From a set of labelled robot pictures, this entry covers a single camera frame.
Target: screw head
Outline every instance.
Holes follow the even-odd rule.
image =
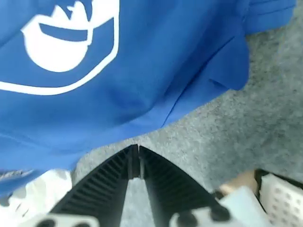
[[[198,221],[191,211],[183,211],[179,213],[177,225],[178,227],[197,227]]]
[[[54,220],[52,219],[46,219],[41,221],[37,227],[55,227],[56,223]]]
[[[229,211],[219,204],[211,207],[210,216],[213,221],[225,222],[231,219]]]

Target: black ridged plastic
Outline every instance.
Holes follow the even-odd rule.
[[[197,181],[155,152],[140,147],[146,168],[145,182],[156,227],[168,227],[174,213],[212,207],[215,198]]]
[[[96,217],[100,226],[120,225],[128,181],[145,180],[156,227],[168,227],[174,213],[218,205],[184,171],[153,151],[131,145],[84,177],[51,213]]]
[[[129,178],[129,161],[138,146],[131,145],[91,171],[52,209],[51,213],[96,217],[101,226],[119,227]]]

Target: blue fabric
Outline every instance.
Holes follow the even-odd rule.
[[[288,23],[295,5],[109,0],[112,8],[103,9],[96,2],[0,2],[7,22],[0,25],[0,169],[35,170],[0,181],[0,196],[241,89],[249,74],[245,34]]]

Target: white object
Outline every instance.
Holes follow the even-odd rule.
[[[72,188],[71,174],[50,170],[13,192],[9,206],[0,205],[1,226],[16,227],[38,214],[48,213]]]
[[[303,190],[274,175],[262,177],[260,202],[279,227],[303,227]]]
[[[219,201],[232,216],[245,227],[270,227],[267,214],[262,209],[254,193],[247,186],[242,186]]]
[[[99,227],[99,222],[94,217],[67,215],[67,214],[47,214],[39,215],[23,224],[19,227],[35,227],[45,220],[53,221],[56,227],[74,227],[79,224],[86,224],[89,227]]]

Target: gray carpet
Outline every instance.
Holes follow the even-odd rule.
[[[247,37],[250,80],[180,121],[83,157],[75,182],[122,148],[139,143],[172,161],[206,189],[265,168],[303,181],[303,0],[290,25]],[[146,188],[129,185],[122,227],[153,227]]]

